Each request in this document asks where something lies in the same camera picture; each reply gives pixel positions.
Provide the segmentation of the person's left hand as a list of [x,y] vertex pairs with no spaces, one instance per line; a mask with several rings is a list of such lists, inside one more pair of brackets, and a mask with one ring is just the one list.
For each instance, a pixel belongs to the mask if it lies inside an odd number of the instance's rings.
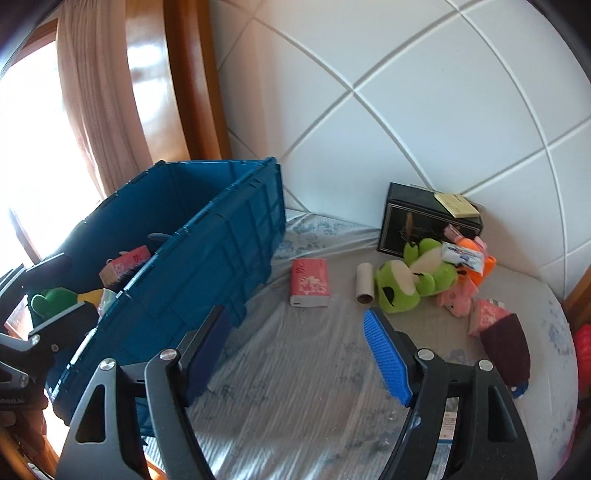
[[1,396],[1,425],[17,439],[31,445],[46,435],[43,411],[49,404],[44,392],[33,395],[27,402],[22,398]]

